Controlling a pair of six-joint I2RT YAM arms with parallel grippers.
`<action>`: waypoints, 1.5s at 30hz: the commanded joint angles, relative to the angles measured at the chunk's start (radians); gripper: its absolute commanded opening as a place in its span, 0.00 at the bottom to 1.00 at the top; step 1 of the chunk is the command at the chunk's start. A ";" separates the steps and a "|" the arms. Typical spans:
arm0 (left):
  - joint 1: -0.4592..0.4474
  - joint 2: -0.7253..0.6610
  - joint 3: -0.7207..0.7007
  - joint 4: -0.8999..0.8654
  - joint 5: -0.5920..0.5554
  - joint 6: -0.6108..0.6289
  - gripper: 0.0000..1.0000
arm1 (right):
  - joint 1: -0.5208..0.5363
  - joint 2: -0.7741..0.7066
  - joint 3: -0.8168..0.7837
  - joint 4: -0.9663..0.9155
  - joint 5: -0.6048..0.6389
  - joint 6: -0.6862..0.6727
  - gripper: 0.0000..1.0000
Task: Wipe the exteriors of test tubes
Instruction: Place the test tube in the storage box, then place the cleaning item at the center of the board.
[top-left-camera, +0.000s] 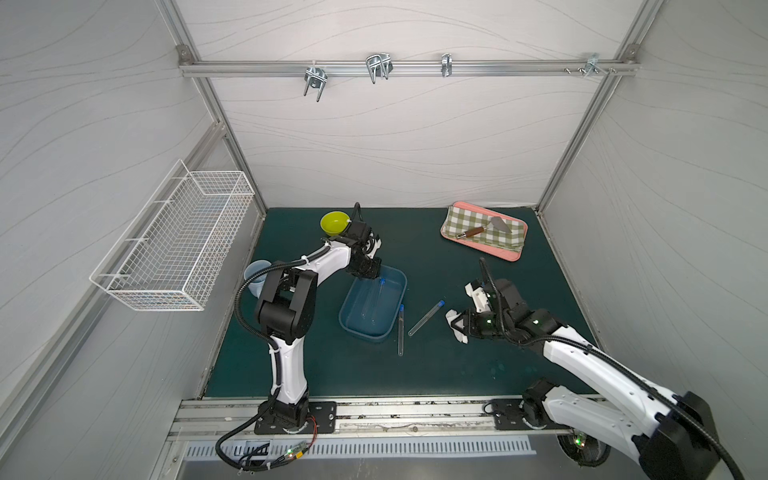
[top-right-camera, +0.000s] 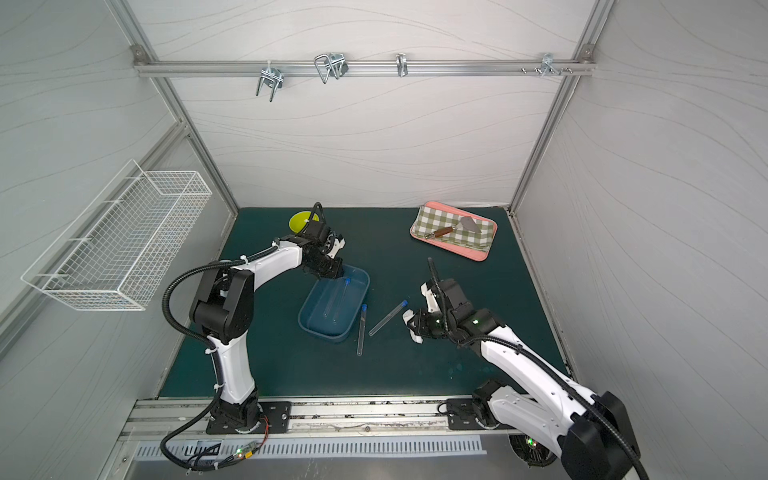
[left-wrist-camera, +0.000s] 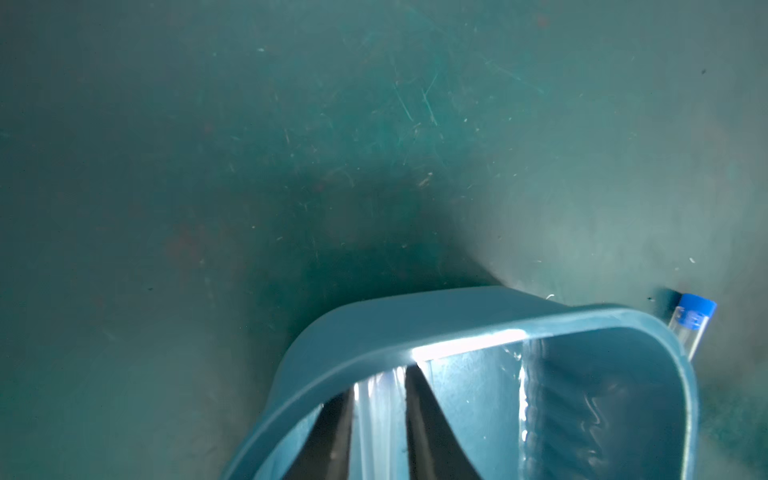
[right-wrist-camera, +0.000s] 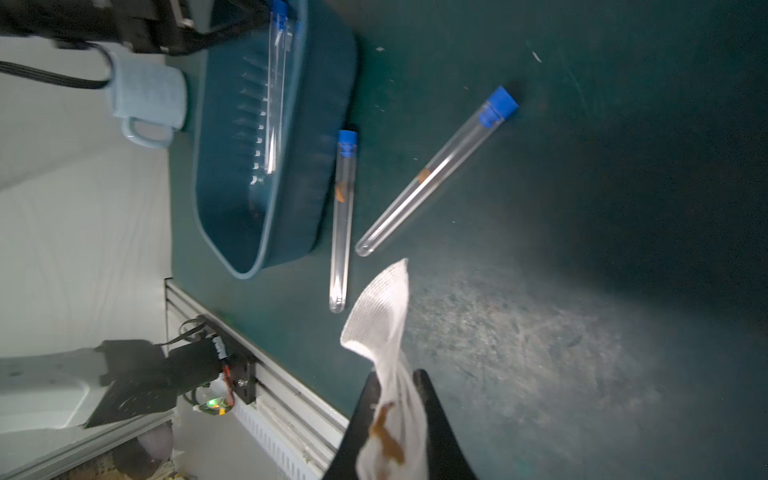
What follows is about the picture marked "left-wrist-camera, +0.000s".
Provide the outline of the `test tube with blue cap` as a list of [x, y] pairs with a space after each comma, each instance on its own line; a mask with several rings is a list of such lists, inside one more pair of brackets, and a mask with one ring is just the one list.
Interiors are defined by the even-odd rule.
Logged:
[[680, 296], [668, 327], [675, 334], [689, 360], [692, 360], [717, 303], [690, 293]]

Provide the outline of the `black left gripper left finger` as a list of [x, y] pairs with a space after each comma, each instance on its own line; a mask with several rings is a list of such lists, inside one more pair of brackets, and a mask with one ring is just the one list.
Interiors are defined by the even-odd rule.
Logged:
[[284, 479], [347, 480], [350, 470], [354, 393], [326, 402]]

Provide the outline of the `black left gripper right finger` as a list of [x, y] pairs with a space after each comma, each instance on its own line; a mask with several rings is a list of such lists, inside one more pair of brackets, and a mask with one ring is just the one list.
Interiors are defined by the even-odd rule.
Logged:
[[406, 432], [411, 479], [480, 479], [418, 365], [405, 371]]

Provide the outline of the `clear test tube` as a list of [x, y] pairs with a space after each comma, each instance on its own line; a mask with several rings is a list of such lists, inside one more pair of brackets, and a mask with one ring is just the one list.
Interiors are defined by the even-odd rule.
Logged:
[[543, 340], [523, 343], [518, 473], [522, 479], [597, 479], [605, 418], [588, 389], [547, 353]]

